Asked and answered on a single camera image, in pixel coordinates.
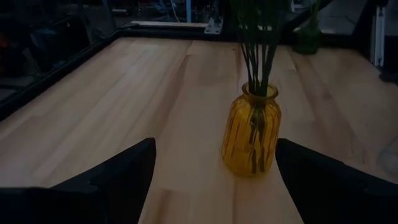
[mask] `metal frame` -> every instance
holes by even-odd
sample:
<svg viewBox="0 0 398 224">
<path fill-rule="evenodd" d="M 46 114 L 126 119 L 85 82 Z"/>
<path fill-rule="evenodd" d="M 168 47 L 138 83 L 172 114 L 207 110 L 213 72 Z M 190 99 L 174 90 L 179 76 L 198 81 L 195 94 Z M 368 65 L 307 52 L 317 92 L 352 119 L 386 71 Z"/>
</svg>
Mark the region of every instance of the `metal frame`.
<svg viewBox="0 0 398 224">
<path fill-rule="evenodd" d="M 107 0 L 103 0 L 105 7 L 108 7 Z M 383 6 L 380 1 L 388 2 L 388 0 L 368 0 L 364 11 L 355 27 L 353 35 L 338 35 L 338 34 L 322 34 L 322 46 L 324 47 L 341 47 L 353 48 L 360 51 L 366 58 L 370 59 L 371 47 L 371 28 L 370 24 L 373 21 L 373 14 L 377 10 L 377 6 Z M 332 0 L 323 0 L 321 8 L 326 7 Z M 113 20 L 113 16 L 108 12 L 108 17 Z M 282 32 L 280 44 L 294 45 L 297 42 L 296 33 L 293 31 L 300 24 L 310 18 L 310 9 L 307 9 L 303 14 L 297 16 L 294 20 L 288 22 Z M 10 114 L 18 110 L 20 107 L 33 100 L 36 96 L 44 92 L 54 83 L 68 75 L 72 70 L 79 67 L 86 60 L 94 56 L 97 52 L 108 46 L 111 42 L 119 37 L 155 37 L 155 38 L 169 38 L 169 39 L 190 39 L 190 40 L 208 40 L 208 41 L 223 41 L 236 42 L 236 33 L 228 29 L 228 18 L 224 17 L 224 29 L 221 34 L 206 34 L 204 27 L 170 27 L 170 26 L 142 26 L 136 24 L 126 28 L 119 28 L 115 33 L 104 39 L 102 42 L 88 47 L 86 50 L 80 52 L 72 60 L 58 69 L 55 69 L 44 75 L 40 80 L 29 86 L 20 89 L 16 94 L 13 94 L 8 99 L 0 102 L 0 121 L 7 118 Z M 377 47 L 377 55 L 382 55 L 382 49 Z"/>
</svg>

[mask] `wooden table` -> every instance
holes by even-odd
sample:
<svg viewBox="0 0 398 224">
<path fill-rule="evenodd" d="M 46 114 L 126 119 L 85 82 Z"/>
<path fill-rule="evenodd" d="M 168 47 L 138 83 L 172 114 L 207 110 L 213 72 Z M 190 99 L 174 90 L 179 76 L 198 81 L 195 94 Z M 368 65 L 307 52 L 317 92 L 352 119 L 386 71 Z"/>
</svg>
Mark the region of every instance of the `wooden table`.
<svg viewBox="0 0 398 224">
<path fill-rule="evenodd" d="M 234 43 L 123 38 L 0 123 L 0 184 L 50 187 L 145 137 L 157 162 L 140 223 L 302 223 L 276 162 L 240 179 L 220 146 L 245 82 Z M 377 156 L 398 135 L 398 87 L 352 50 L 280 46 L 271 82 L 280 136 L 390 181 Z"/>
</svg>

